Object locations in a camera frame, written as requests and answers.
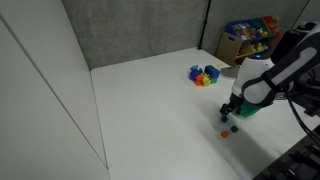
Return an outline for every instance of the colorful toy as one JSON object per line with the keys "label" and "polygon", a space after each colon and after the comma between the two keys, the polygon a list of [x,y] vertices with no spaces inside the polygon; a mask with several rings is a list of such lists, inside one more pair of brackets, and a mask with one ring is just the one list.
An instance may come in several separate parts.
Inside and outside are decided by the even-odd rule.
{"label": "colorful toy", "polygon": [[190,67],[189,79],[194,82],[196,86],[208,87],[210,84],[214,84],[217,82],[220,71],[214,68],[212,65],[208,65],[205,67],[205,72],[198,67],[198,65],[194,65]]}
{"label": "colorful toy", "polygon": [[220,133],[220,135],[221,135],[221,137],[222,137],[223,139],[225,139],[225,138],[228,137],[229,133],[228,133],[227,131],[222,131],[222,132]]}
{"label": "colorful toy", "polygon": [[279,17],[273,18],[272,16],[265,16],[263,17],[265,24],[267,25],[268,29],[270,30],[271,36],[276,36],[279,32],[279,29],[276,25],[278,21],[280,21]]}

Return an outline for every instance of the toy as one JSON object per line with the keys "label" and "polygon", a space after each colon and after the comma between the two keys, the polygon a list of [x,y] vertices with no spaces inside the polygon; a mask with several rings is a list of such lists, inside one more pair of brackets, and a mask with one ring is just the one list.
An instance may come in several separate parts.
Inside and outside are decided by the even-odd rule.
{"label": "toy", "polygon": [[221,137],[222,137],[223,139],[225,139],[225,138],[228,137],[229,133],[228,133],[227,131],[222,131],[222,132],[220,133],[220,135],[221,135]]}
{"label": "toy", "polygon": [[262,36],[268,36],[269,33],[267,31],[263,31]]}
{"label": "toy", "polygon": [[276,25],[278,21],[280,21],[279,17],[271,17],[271,16],[265,16],[263,17],[263,20],[265,24],[267,25],[268,29],[270,30],[270,35],[271,36],[276,36],[279,32],[279,29]]}
{"label": "toy", "polygon": [[198,65],[190,67],[190,70],[189,79],[193,81],[196,86],[203,87],[208,87],[210,84],[216,83],[220,74],[220,71],[212,65],[206,66],[204,73]]}
{"label": "toy", "polygon": [[262,43],[261,42],[258,42],[257,43],[257,51],[263,51],[264,50],[264,48],[263,48],[263,46],[262,46]]}
{"label": "toy", "polygon": [[239,131],[239,128],[238,128],[237,126],[232,126],[232,127],[230,128],[230,130],[231,130],[231,132],[236,133],[236,132]]}
{"label": "toy", "polygon": [[221,121],[222,121],[223,123],[226,123],[226,122],[228,121],[228,118],[227,118],[227,117],[222,116],[222,117],[221,117]]}

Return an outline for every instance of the gray wall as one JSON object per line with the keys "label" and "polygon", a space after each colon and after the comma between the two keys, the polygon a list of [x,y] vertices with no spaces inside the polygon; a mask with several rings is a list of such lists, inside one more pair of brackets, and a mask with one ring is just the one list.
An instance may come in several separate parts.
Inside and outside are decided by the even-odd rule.
{"label": "gray wall", "polygon": [[[90,69],[198,44],[208,0],[63,0]],[[228,21],[279,16],[290,28],[307,0],[212,0],[204,50]]]}
{"label": "gray wall", "polygon": [[310,0],[306,8],[303,10],[301,16],[297,20],[295,27],[297,27],[300,24],[300,22],[308,22],[308,21],[320,22],[319,7],[320,7],[319,0]]}

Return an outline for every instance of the shelf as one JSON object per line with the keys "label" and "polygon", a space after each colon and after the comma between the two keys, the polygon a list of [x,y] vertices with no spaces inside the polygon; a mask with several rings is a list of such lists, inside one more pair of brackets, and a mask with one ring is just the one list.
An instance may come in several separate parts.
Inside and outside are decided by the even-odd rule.
{"label": "shelf", "polygon": [[267,48],[261,50],[261,51],[256,51],[255,48],[251,45],[251,44],[247,44],[247,45],[242,45],[241,47],[241,51],[242,51],[242,55],[237,55],[235,57],[235,59],[239,59],[239,58],[242,58],[242,57],[246,57],[246,56],[250,56],[250,55],[253,55],[253,54],[257,54],[257,53],[261,53],[261,52],[264,52],[264,51],[267,51],[268,49],[270,49],[270,45],[267,41],[264,41],[264,42],[261,42],[263,46],[267,46]]}
{"label": "shelf", "polygon": [[252,54],[261,53],[261,52],[264,52],[264,51],[266,51],[266,50],[268,50],[268,49],[264,49],[264,50],[262,50],[262,51],[253,51],[253,52],[250,52],[250,53],[248,53],[248,54],[242,54],[242,55],[240,55],[240,56],[236,56],[236,59],[239,59],[239,58],[242,58],[242,57],[247,57],[247,56],[250,56],[250,55],[252,55]]}
{"label": "shelf", "polygon": [[[251,34],[249,31],[251,28],[255,28],[256,32]],[[267,35],[264,36],[258,29],[262,29]],[[225,32],[235,35],[242,39],[244,44],[251,43],[253,41],[260,41],[263,39],[268,39],[272,37],[269,28],[266,26],[263,18],[254,18],[240,21],[229,22],[225,28]]]}

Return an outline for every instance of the colorful objects on shelf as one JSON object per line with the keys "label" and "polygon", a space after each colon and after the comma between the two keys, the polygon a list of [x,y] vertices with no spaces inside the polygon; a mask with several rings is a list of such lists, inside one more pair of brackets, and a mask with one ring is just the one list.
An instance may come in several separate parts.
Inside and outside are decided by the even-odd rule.
{"label": "colorful objects on shelf", "polygon": [[257,41],[263,38],[272,37],[277,32],[275,25],[280,18],[271,16],[231,21],[227,24],[225,32],[240,37],[243,41]]}
{"label": "colorful objects on shelf", "polygon": [[250,44],[243,45],[236,56],[237,58],[246,57],[252,54],[264,52],[269,49],[270,44],[268,41],[260,40],[256,42],[251,42]]}
{"label": "colorful objects on shelf", "polygon": [[217,82],[220,71],[214,68],[212,65],[205,67],[205,70],[194,65],[190,68],[189,79],[194,82],[196,86],[208,87],[210,84]]}

